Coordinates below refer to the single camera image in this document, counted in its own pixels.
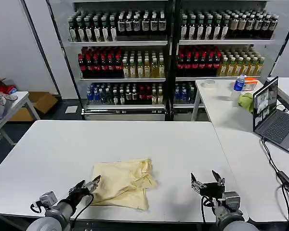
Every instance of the laptop screen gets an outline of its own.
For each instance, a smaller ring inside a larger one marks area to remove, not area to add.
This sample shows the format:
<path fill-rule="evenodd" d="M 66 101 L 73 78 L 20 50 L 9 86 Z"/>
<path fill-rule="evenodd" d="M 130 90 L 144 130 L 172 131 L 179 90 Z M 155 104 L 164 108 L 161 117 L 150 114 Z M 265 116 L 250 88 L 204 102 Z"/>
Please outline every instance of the laptop screen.
<path fill-rule="evenodd" d="M 253 130 L 276 109 L 277 85 L 278 77 L 275 77 L 254 93 Z"/>

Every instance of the cardboard box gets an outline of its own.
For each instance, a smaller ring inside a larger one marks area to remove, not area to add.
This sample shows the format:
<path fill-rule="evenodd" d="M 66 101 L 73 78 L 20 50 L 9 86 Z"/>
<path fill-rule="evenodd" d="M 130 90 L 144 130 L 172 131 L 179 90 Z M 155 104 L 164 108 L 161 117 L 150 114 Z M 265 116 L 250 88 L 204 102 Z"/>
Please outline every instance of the cardboard box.
<path fill-rule="evenodd" d="M 33 103 L 35 110 L 40 116 L 46 114 L 58 100 L 48 92 L 43 91 L 29 91 L 29 100 Z M 22 107 L 9 121 L 26 122 L 33 121 L 29 111 Z"/>

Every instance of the water bottle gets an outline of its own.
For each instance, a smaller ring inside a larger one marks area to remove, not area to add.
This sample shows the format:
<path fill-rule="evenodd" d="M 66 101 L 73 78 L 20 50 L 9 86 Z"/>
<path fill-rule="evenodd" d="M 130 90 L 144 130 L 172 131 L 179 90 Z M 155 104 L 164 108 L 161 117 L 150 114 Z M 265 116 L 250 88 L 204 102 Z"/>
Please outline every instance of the water bottle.
<path fill-rule="evenodd" d="M 231 93 L 231 96 L 230 96 L 230 99 L 232 101 L 237 102 L 237 100 L 238 100 L 238 98 L 239 98 L 239 96 L 241 94 L 241 91 L 243 89 L 244 83 L 245 83 L 245 75 L 240 75 L 236 79 L 235 84 L 233 85 L 233 90 L 232 90 L 232 93 Z"/>

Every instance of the yellow cloth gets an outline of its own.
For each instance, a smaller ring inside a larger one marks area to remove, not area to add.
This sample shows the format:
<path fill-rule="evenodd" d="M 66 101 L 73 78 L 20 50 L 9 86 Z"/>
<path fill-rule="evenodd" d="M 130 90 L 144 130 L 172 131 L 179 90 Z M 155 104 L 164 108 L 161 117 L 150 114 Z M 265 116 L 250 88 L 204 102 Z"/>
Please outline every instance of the yellow cloth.
<path fill-rule="evenodd" d="M 94 191 L 92 205 L 118 205 L 147 210 L 145 189 L 157 184 L 150 170 L 150 159 L 96 164 L 92 179 L 101 175 L 101 180 Z"/>

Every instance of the table leg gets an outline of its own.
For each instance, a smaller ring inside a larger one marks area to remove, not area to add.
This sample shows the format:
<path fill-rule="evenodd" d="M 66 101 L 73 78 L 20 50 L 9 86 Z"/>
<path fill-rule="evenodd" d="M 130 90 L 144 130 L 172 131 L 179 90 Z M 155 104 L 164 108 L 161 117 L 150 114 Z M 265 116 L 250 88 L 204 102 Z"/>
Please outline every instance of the table leg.
<path fill-rule="evenodd" d="M 33 104 L 31 103 L 31 101 L 29 99 L 26 99 L 25 106 L 26 106 L 27 110 L 29 111 L 33 120 L 40 120 L 40 117 L 39 117 L 37 111 L 34 109 Z"/>
<path fill-rule="evenodd" d="M 197 114 L 198 114 L 198 109 L 199 109 L 199 104 L 200 104 L 200 93 L 197 90 L 196 98 L 195 98 L 195 105 L 194 105 L 193 114 L 192 114 L 192 120 L 191 121 L 196 121 Z"/>

